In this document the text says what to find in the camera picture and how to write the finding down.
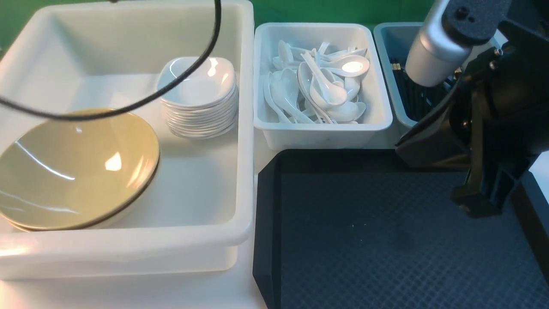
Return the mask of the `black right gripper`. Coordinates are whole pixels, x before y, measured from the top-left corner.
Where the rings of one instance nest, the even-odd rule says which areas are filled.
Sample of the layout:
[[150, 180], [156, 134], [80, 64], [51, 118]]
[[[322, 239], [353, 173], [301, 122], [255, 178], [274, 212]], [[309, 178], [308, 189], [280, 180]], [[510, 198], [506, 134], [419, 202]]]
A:
[[414, 168], [467, 169], [451, 200], [471, 218], [503, 205], [548, 150], [548, 24], [529, 30], [505, 21], [507, 38], [465, 67], [441, 103], [397, 143]]

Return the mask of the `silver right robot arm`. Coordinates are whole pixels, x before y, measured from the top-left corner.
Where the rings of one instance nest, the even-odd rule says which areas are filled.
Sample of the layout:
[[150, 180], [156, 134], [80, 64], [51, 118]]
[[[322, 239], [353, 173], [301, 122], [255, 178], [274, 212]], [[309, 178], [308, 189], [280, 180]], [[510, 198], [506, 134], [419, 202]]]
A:
[[441, 103], [396, 143], [410, 167], [468, 168], [451, 198], [473, 218], [500, 214], [548, 150], [548, 2], [437, 0], [405, 67], [416, 84], [438, 85], [497, 31], [506, 43], [470, 61]]

